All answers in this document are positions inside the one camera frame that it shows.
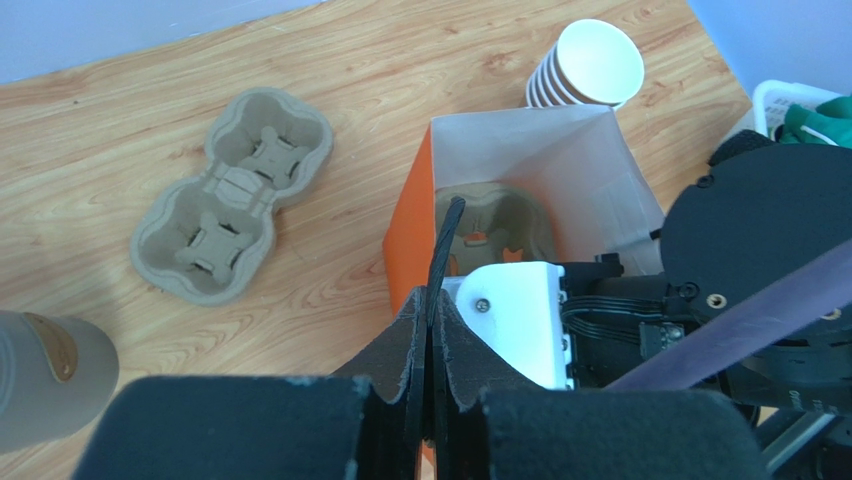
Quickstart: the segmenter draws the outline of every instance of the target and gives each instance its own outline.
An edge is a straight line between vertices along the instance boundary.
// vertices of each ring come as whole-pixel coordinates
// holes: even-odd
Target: green cloth
[[[830,145],[820,135],[840,147],[852,148],[852,97],[838,97],[825,102],[817,107],[816,112],[800,105],[790,106],[784,117],[781,143]]]

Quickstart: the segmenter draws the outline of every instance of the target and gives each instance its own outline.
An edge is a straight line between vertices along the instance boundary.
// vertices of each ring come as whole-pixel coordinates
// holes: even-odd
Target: black foam pad
[[[719,148],[710,156],[707,164],[715,167],[729,158],[736,157],[742,153],[773,145],[777,145],[777,143],[754,130],[743,130],[719,145]]]
[[[709,392],[487,393],[491,478],[767,480],[726,397]]]
[[[75,479],[354,479],[365,379],[150,377],[125,388]]]

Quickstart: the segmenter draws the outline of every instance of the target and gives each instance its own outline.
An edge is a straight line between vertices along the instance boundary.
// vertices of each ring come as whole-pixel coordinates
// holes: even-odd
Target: screw hole
[[[698,179],[696,185],[698,186],[698,188],[709,188],[713,185],[715,181],[716,179],[713,178],[713,175],[704,175],[703,177]]]
[[[835,308],[834,310],[831,311],[831,313],[829,313],[827,315],[823,315],[819,318],[821,318],[823,320],[837,320],[838,318],[840,318],[840,315],[842,315],[842,314],[843,314],[843,312],[841,312],[839,308]]]
[[[692,282],[684,283],[678,288],[677,294],[684,300],[692,300],[698,296],[698,285]]]
[[[725,298],[724,295],[720,295],[718,293],[713,293],[713,294],[707,295],[707,305],[709,305],[710,308],[714,308],[716,310],[721,310],[728,305],[728,299]]]

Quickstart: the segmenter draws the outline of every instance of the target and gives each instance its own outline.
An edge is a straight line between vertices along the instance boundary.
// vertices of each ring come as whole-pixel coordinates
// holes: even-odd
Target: stack of paper cups
[[[600,20],[579,20],[565,27],[527,81],[527,105],[619,109],[644,79],[642,55],[627,34]]]

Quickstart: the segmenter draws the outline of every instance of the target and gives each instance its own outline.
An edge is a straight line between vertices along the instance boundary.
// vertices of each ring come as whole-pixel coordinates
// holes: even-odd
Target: brown label
[[[47,364],[53,377],[59,383],[71,380],[77,371],[77,344],[74,338],[53,320],[36,315],[35,313],[24,313],[24,318],[29,321],[30,326],[41,339],[41,346],[47,356]]]

